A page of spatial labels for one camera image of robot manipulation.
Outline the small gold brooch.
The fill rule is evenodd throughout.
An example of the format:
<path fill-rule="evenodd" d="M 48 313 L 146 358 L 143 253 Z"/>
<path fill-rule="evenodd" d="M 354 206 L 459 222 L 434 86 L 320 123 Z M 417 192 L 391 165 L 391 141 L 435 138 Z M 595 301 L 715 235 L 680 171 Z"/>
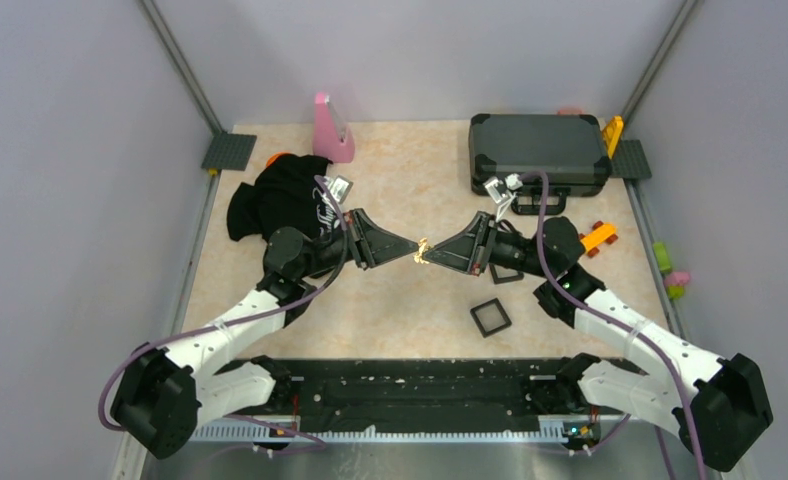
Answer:
<path fill-rule="evenodd" d="M 428 264 L 428 261 L 425 259 L 426 252 L 431 248 L 429 241 L 426 237 L 421 238 L 418 241 L 418 248 L 413 255 L 413 260 L 417 264 Z"/>

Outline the black square frame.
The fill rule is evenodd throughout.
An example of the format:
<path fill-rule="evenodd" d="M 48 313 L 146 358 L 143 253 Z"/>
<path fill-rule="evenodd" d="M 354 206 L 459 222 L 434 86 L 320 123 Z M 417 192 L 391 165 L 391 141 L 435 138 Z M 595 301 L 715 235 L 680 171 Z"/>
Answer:
<path fill-rule="evenodd" d="M 471 308 L 469 313 L 483 338 L 488 338 L 512 326 L 512 320 L 498 298 Z"/>
<path fill-rule="evenodd" d="M 518 282 L 525 278 L 525 274 L 518 270 L 501 267 L 496 264 L 490 264 L 489 271 L 492 278 L 492 282 L 495 285 L 503 285 L 513 282 Z"/>

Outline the black printed t-shirt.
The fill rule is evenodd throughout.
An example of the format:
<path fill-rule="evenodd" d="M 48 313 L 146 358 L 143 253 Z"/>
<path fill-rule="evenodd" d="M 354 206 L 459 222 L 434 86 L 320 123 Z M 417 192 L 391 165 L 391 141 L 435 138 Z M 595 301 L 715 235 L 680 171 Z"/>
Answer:
<path fill-rule="evenodd" d="M 240 183 L 227 209 L 229 238 L 269 240 L 277 230 L 293 227 L 314 240 L 338 228 L 337 214 L 316 181 L 331 164 L 324 157 L 289 153 L 265 166 L 253 183 Z"/>

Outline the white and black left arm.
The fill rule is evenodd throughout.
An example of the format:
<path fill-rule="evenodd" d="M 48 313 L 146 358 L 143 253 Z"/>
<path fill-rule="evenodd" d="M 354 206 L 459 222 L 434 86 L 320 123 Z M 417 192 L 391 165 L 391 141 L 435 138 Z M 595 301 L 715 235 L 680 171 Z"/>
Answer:
<path fill-rule="evenodd" d="M 302 315 L 322 289 L 353 261 L 364 270 L 417 252 L 418 244 L 378 227 L 362 209 L 346 212 L 337 228 L 311 239 L 294 227 L 273 233 L 264 276 L 245 297 L 205 326 L 147 343 L 120 367 L 111 418 L 157 459 L 179 451 L 195 430 L 241 409 L 278 413 L 291 393 L 284 370 L 267 359 L 238 366 L 237 355 Z"/>

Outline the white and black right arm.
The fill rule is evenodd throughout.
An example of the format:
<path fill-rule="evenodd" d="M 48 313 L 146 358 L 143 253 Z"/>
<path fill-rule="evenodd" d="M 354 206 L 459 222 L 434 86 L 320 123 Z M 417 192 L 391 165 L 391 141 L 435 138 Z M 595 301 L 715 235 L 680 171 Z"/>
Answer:
<path fill-rule="evenodd" d="M 757 363 L 700 348 L 633 310 L 580 265 L 584 253 L 566 217 L 540 221 L 527 238 L 479 212 L 421 257 L 473 276 L 499 266 L 544 278 L 534 295 L 549 317 L 600 339 L 638 369 L 579 354 L 556 385 L 559 404 L 570 412 L 590 404 L 621 411 L 674 435 L 704 466 L 732 471 L 773 422 Z"/>

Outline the pink wedge stand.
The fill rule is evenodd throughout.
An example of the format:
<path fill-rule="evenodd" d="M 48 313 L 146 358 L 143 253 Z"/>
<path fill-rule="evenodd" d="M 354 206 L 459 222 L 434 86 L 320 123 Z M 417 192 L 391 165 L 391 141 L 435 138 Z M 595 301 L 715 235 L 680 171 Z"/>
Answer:
<path fill-rule="evenodd" d="M 313 154 L 333 163 L 351 163 L 355 150 L 348 123 L 338 114 L 330 95 L 318 92 L 314 101 Z"/>

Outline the orange toy car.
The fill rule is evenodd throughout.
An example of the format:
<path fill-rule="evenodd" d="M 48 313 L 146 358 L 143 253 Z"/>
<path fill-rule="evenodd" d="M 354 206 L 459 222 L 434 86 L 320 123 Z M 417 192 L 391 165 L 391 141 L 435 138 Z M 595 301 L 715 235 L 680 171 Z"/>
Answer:
<path fill-rule="evenodd" d="M 617 228 L 611 223 L 598 221 L 589 233 L 580 233 L 579 240 L 585 248 L 586 256 L 594 258 L 600 253 L 602 244 L 612 245 L 618 240 Z"/>

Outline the black hard carrying case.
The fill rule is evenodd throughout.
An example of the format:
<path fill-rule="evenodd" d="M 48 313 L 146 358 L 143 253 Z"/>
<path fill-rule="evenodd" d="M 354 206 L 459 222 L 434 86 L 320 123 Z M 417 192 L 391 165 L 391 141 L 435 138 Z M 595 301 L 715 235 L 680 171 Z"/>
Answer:
<path fill-rule="evenodd" d="M 589 114 L 491 114 L 470 119 L 468 130 L 471 191 L 487 194 L 493 177 L 548 176 L 546 214 L 560 215 L 570 197 L 598 195 L 612 175 L 612 163 L 598 119 Z"/>

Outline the salmon toy block behind case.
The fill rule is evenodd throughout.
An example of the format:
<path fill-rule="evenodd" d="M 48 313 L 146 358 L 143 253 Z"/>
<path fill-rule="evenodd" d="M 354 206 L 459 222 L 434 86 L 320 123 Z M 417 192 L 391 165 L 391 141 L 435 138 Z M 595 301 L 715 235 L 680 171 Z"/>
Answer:
<path fill-rule="evenodd" d="M 584 113 L 585 112 L 579 108 L 571 108 L 571 107 L 561 108 L 556 112 L 557 115 L 582 115 Z"/>

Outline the dark grey baseplate left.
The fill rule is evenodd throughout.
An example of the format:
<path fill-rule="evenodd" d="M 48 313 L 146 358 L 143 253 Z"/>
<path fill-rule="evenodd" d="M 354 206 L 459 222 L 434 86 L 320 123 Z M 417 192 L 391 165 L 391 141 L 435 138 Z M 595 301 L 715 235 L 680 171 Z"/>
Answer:
<path fill-rule="evenodd" d="M 222 131 L 215 135 L 201 163 L 203 170 L 244 171 L 258 137 Z"/>

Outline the dark grey baseplate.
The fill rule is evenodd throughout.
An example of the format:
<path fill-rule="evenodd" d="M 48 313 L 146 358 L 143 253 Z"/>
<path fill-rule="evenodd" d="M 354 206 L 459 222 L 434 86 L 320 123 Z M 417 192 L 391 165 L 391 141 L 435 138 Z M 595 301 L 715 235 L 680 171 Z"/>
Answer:
<path fill-rule="evenodd" d="M 201 163 L 203 170 L 244 171 L 258 137 L 222 131 L 215 135 Z"/>
<path fill-rule="evenodd" d="M 612 178 L 647 180 L 652 171 L 640 140 L 620 140 L 611 159 Z"/>

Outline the dark grey baseplate right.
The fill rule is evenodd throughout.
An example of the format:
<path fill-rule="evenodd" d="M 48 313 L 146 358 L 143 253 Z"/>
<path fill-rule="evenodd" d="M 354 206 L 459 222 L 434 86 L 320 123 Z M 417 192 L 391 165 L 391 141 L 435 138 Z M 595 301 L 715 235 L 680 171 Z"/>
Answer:
<path fill-rule="evenodd" d="M 612 178 L 647 180 L 652 171 L 640 140 L 620 140 L 611 159 Z"/>

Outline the yellow toy piece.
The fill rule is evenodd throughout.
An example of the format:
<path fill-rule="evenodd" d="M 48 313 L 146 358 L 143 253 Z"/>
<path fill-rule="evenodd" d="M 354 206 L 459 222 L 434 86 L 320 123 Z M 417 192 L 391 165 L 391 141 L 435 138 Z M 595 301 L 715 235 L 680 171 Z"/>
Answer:
<path fill-rule="evenodd" d="M 610 159 L 615 155 L 623 130 L 624 120 L 621 116 L 612 117 L 601 130 L 602 140 Z"/>

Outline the pink toy block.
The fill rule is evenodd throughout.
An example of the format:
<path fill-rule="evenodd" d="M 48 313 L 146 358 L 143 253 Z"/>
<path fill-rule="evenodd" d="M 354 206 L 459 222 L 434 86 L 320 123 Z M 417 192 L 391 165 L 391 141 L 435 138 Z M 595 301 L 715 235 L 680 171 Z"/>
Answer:
<path fill-rule="evenodd" d="M 672 271 L 663 278 L 665 291 L 670 300 L 677 300 L 685 295 L 686 287 L 691 282 L 691 274 L 685 271 Z"/>

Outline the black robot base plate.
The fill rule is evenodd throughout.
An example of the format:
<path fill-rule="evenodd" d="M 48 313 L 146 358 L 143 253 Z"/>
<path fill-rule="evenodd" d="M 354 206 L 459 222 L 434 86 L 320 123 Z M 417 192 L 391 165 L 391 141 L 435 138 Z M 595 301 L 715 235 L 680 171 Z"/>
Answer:
<path fill-rule="evenodd" d="M 279 359 L 277 386 L 249 416 L 285 415 L 307 433 L 535 432 L 549 415 L 595 413 L 555 359 Z"/>

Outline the aluminium frame rail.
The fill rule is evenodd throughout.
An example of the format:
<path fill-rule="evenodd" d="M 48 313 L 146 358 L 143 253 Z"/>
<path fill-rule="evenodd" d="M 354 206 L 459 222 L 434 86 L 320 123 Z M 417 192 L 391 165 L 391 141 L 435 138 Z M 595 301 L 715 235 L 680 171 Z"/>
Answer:
<path fill-rule="evenodd" d="M 216 439 L 220 431 L 241 441 L 254 440 L 266 444 L 282 445 L 290 438 L 305 439 L 316 443 L 336 442 L 466 442 L 487 440 L 559 443 L 570 450 L 593 447 L 604 435 L 595 418 L 581 416 L 549 415 L 544 425 L 535 432 L 472 433 L 472 434 L 429 434 L 429 433 L 380 433 L 373 427 L 359 432 L 307 433 L 301 431 L 297 422 L 285 415 L 275 417 L 249 416 L 239 411 L 213 420 L 195 430 L 194 440 Z"/>

